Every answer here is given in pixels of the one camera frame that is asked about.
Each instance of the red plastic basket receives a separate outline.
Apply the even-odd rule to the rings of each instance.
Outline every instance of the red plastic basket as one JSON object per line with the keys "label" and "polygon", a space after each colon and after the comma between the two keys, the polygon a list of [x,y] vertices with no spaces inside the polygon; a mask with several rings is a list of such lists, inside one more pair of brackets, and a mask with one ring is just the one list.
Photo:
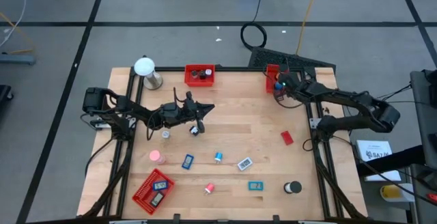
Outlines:
{"label": "red plastic basket", "polygon": [[[191,72],[193,70],[212,70],[211,76],[207,76],[206,79],[201,80],[198,76],[197,78],[193,78]],[[185,65],[185,83],[189,87],[211,87],[214,84],[214,76],[215,76],[215,65],[214,64],[187,64]]]}
{"label": "red plastic basket", "polygon": [[266,92],[272,94],[274,91],[275,76],[279,72],[279,65],[268,64],[266,71]]}
{"label": "red plastic basket", "polygon": [[147,213],[153,214],[157,208],[152,206],[150,202],[157,194],[157,191],[153,191],[153,183],[157,181],[163,181],[166,180],[169,183],[169,188],[159,190],[163,195],[163,199],[159,203],[158,207],[163,204],[164,199],[168,196],[168,194],[173,190],[173,187],[175,186],[175,182],[168,178],[165,174],[163,174],[158,169],[154,169],[149,177],[144,181],[144,183],[141,185],[141,187],[138,189],[138,191],[133,195],[132,200],[136,202],[138,205],[140,205]]}

